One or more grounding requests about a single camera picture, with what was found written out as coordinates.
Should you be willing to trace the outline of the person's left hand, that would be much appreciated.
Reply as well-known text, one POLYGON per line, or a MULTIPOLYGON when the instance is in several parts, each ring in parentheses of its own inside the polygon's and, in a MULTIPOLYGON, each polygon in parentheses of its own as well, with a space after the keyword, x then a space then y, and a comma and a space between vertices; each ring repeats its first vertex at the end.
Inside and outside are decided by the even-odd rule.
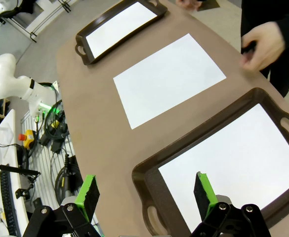
POLYGON ((242 36, 242 48, 256 42, 252 54, 243 54, 241 66, 248 72, 258 72, 275 62, 285 49, 285 40, 276 22, 259 25, 242 36))

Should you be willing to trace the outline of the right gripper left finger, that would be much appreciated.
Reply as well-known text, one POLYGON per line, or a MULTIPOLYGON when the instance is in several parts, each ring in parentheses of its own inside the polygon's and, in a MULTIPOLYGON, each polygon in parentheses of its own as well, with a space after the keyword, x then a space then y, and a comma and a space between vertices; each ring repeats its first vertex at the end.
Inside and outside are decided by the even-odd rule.
POLYGON ((100 237, 92 225, 100 193, 95 175, 87 175, 73 202, 53 210, 50 206, 37 207, 24 231, 25 237, 100 237))

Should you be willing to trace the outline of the person's right hand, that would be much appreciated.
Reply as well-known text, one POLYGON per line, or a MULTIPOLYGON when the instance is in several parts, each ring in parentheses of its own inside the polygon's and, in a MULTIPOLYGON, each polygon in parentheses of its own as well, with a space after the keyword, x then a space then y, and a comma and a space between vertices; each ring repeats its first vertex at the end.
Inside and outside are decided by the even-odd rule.
POLYGON ((176 0, 176 4, 185 10, 198 11, 203 2, 199 0, 176 0))

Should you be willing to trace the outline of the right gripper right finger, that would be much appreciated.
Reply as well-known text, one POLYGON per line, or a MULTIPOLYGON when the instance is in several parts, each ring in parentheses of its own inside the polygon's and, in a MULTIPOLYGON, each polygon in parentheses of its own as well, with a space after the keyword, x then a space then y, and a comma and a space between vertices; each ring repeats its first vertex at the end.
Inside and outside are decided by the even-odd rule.
POLYGON ((196 174, 194 196, 201 222, 192 237, 269 237, 271 234, 259 207, 245 204, 240 209, 219 201, 205 173, 196 174))

